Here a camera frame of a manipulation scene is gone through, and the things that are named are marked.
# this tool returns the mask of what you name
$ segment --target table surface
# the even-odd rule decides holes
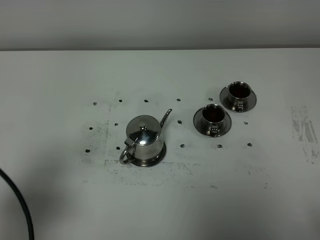
[[[0,52],[0,167],[36,239],[319,239],[319,63],[316,48]],[[234,81],[255,108],[201,135],[195,112]],[[163,162],[120,165],[128,122],[169,108]],[[26,240],[0,193],[0,239]]]

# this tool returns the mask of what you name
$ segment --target teapot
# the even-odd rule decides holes
[[[121,164],[151,167],[161,162],[166,154],[161,130],[171,111],[169,109],[160,122],[153,116],[140,115],[128,123],[125,130],[126,147],[119,158]]]

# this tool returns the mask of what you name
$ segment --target cup handle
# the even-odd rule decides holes
[[[133,157],[132,157],[132,155],[131,155],[129,158],[125,159],[127,153],[128,153],[131,149],[134,149],[134,148],[135,148],[134,144],[125,147],[125,149],[123,150],[123,152],[121,153],[120,158],[119,158],[119,162],[120,162],[121,164],[126,165],[126,164],[131,163],[131,162],[134,160]]]
[[[210,132],[216,134],[218,132],[218,128],[217,127],[213,127],[213,128],[210,129]]]
[[[238,107],[238,109],[243,109],[244,108],[244,102],[243,101],[238,101],[237,107]]]

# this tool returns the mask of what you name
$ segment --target teapot lid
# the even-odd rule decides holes
[[[138,145],[152,144],[161,133],[157,119],[149,115],[141,115],[132,119],[125,130],[126,136]]]

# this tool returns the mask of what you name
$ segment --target metal cup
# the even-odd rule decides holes
[[[238,109],[244,109],[244,106],[248,104],[248,97],[250,94],[250,86],[243,81],[234,81],[229,85],[229,103]]]
[[[239,113],[252,109],[256,105],[257,97],[248,84],[234,81],[222,89],[220,101],[227,109]]]
[[[231,118],[221,106],[208,104],[195,113],[193,124],[205,136],[220,137],[231,128]]]

